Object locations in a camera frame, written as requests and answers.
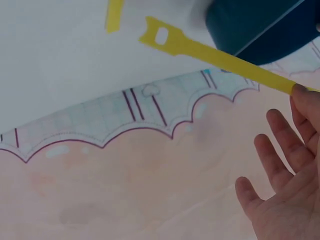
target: dark blue plastic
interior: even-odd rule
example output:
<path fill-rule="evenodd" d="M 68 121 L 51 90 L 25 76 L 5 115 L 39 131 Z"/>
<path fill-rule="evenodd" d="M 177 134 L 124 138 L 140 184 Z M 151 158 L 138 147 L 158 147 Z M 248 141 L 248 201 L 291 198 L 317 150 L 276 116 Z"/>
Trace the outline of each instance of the dark blue plastic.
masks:
<path fill-rule="evenodd" d="M 209 7 L 206 25 L 218 49 L 255 65 L 264 65 L 295 52 L 319 36 L 316 24 L 320 23 L 320 0 L 257 2 L 215 0 Z M 257 38 L 267 26 L 271 27 Z"/>

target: finger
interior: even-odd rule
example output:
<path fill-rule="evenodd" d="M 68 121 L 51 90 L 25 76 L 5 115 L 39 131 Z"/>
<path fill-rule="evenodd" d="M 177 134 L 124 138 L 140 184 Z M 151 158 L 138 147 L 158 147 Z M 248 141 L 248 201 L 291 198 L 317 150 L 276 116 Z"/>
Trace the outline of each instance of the finger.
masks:
<path fill-rule="evenodd" d="M 292 99 L 296 109 L 320 132 L 320 93 L 296 84 L 292 88 Z"/>
<path fill-rule="evenodd" d="M 290 96 L 290 105 L 293 123 L 300 133 L 304 144 L 314 156 L 317 155 L 317 144 L 319 139 L 318 132 L 312 126 L 311 122 L 298 111 L 292 96 Z"/>
<path fill-rule="evenodd" d="M 240 177 L 236 180 L 235 191 L 244 213 L 252 221 L 257 213 L 257 208 L 264 201 L 258 196 L 251 182 L 245 177 Z"/>
<path fill-rule="evenodd" d="M 286 160 L 294 172 L 298 173 L 305 165 L 315 159 L 285 117 L 276 109 L 268 111 L 266 118 L 279 143 Z"/>
<path fill-rule="evenodd" d="M 260 134 L 256 136 L 254 145 L 269 182 L 273 190 L 278 193 L 293 178 L 293 174 L 288 171 L 281 161 L 270 139 L 266 135 Z"/>

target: purple line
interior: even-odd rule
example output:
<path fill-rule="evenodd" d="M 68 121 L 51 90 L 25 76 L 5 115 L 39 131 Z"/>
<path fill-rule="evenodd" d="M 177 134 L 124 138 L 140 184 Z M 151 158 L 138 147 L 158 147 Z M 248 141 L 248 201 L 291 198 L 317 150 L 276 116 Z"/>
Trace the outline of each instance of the purple line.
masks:
<path fill-rule="evenodd" d="M 14 133 L 15 133 L 15 143 L 16 143 L 16 147 L 19 148 L 18 130 L 17 130 L 16 128 L 14 129 Z"/>
<path fill-rule="evenodd" d="M 206 77 L 204 71 L 201 71 L 201 74 L 202 74 L 204 80 L 206 81 L 206 84 L 208 84 L 208 87 L 211 88 L 211 86 L 210 86 L 210 84 L 209 84 L 209 81 L 208 81 L 208 78 Z"/>
<path fill-rule="evenodd" d="M 142 111 L 141 111 L 140 104 L 139 104 L 139 102 L 138 102 L 138 100 L 137 100 L 137 97 L 136 97 L 136 94 L 135 94 L 134 89 L 133 89 L 133 88 L 130 88 L 130 91 L 131 91 L 131 94 L 132 94 L 132 96 L 133 96 L 133 98 L 134 98 L 135 104 L 136 104 L 136 106 L 137 106 L 137 108 L 138 108 L 138 110 L 139 110 L 139 114 L 140 114 L 141 119 L 142 119 L 142 120 L 145 120 L 145 117 L 144 117 L 144 115 L 143 115 L 143 113 L 142 113 Z"/>
<path fill-rule="evenodd" d="M 213 77 L 211 76 L 211 73 L 209 73 L 208 75 L 209 75 L 209 78 L 210 78 L 210 80 L 211 80 L 211 82 L 212 82 L 212 84 L 213 84 L 214 88 L 215 88 L 215 89 L 218 89 L 218 87 L 217 87 L 217 85 L 216 85 L 216 83 L 215 83 L 215 81 L 214 81 Z"/>
<path fill-rule="evenodd" d="M 231 100 L 232 103 L 235 102 L 235 99 L 236 97 L 238 96 L 239 93 L 245 91 L 245 90 L 253 90 L 252 88 L 244 88 L 244 89 L 241 89 L 239 90 L 234 98 Z M 21 156 L 19 156 L 18 154 L 16 154 L 15 152 L 11 151 L 11 150 L 8 150 L 8 149 L 4 149 L 4 148 L 0 148 L 0 151 L 4 151 L 4 152 L 8 152 L 8 153 L 11 153 L 13 155 L 15 155 L 18 159 L 20 159 L 21 161 L 23 161 L 25 164 L 29 163 L 29 161 L 37 154 L 39 153 L 41 150 L 51 146 L 51 145 L 54 145 L 54 144 L 58 144 L 58 143 L 64 143 L 64 142 L 77 142 L 77 143 L 85 143 L 85 144 L 89 144 L 89 145 L 92 145 L 92 146 L 95 146 L 99 149 L 104 149 L 109 143 L 111 143 L 113 140 L 115 140 L 116 138 L 118 138 L 119 136 L 125 134 L 125 133 L 128 133 L 128 132 L 131 132 L 131 131 L 135 131 L 135 130 L 142 130 L 142 129 L 148 129 L 148 130 L 153 130 L 153 131 L 156 131 L 156 132 L 159 132 L 161 134 L 164 134 L 165 136 L 169 137 L 171 140 L 174 139 L 175 137 L 175 132 L 176 132 L 176 129 L 178 128 L 178 126 L 180 124 L 183 124 L 183 123 L 193 123 L 194 122 L 194 110 L 195 110 L 195 106 L 197 105 L 197 103 L 202 99 L 202 98 L 205 98 L 206 96 L 211 96 L 211 95 L 214 95 L 214 96 L 219 96 L 219 97 L 222 97 L 228 101 L 230 101 L 230 99 L 228 97 L 226 97 L 225 95 L 221 95 L 221 94 L 216 94 L 216 93 L 207 93 L 205 95 L 202 95 L 201 97 L 199 97 L 194 103 L 193 103 L 193 106 L 192 106 L 192 111 L 191 111 L 191 116 L 190 116 L 190 119 L 189 120 L 183 120 L 183 121 L 180 121 L 179 123 L 177 123 L 173 130 L 171 131 L 171 134 L 168 134 L 167 132 L 165 131 L 162 131 L 162 130 L 159 130 L 157 128 L 153 128 L 153 127 L 135 127 L 135 128 L 130 128 L 128 130 L 125 130 L 123 132 L 120 132 L 118 135 L 112 137 L 110 140 L 108 140 L 103 146 L 99 146 L 95 143 L 92 143 L 90 141 L 86 141 L 86 140 L 79 140 L 79 139 L 72 139 L 72 138 L 69 138 L 69 139 L 64 139 L 64 140 L 58 140 L 58 141 L 54 141 L 54 142 L 51 142 L 51 143 L 48 143 L 47 145 L 39 148 L 37 151 L 35 151 L 28 159 L 24 160 Z"/>
<path fill-rule="evenodd" d="M 158 112 L 159 112 L 159 114 L 160 114 L 160 116 L 161 116 L 161 118 L 162 118 L 163 124 L 167 127 L 168 125 L 167 125 L 167 122 L 166 122 L 166 120 L 165 120 L 165 117 L 164 117 L 164 115 L 163 115 L 163 113 L 162 113 L 162 111 L 161 111 L 161 109 L 160 109 L 160 107 L 159 107 L 159 105 L 158 105 L 158 103 L 157 103 L 157 100 L 156 100 L 156 98 L 155 98 L 154 95 L 152 95 L 152 100 L 153 100 L 156 108 L 158 109 Z"/>
<path fill-rule="evenodd" d="M 131 105 L 130 105 L 128 96 L 127 96 L 127 94 L 126 94 L 125 91 L 122 91 L 122 93 L 123 93 L 123 96 L 124 96 L 124 98 L 125 98 L 126 104 L 128 105 L 128 108 L 129 108 L 129 110 L 130 110 L 132 119 L 133 119 L 133 121 L 136 121 L 136 117 L 135 117 L 135 115 L 134 115 L 134 111 L 132 111 L 132 108 L 131 108 Z"/>
<path fill-rule="evenodd" d="M 314 48 L 312 48 L 312 51 L 314 52 L 314 54 L 317 56 L 317 58 L 318 59 L 320 59 L 320 55 L 319 55 L 319 53 L 314 49 Z"/>

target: white sheet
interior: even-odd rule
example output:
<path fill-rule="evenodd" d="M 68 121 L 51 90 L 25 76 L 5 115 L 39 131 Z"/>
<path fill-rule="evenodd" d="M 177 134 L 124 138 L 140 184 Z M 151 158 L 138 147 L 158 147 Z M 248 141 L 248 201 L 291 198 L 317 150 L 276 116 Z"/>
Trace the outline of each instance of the white sheet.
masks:
<path fill-rule="evenodd" d="M 0 1 L 0 132 L 111 92 L 210 67 L 138 42 L 154 16 L 213 45 L 210 0 L 126 0 L 121 30 L 107 0 Z"/>

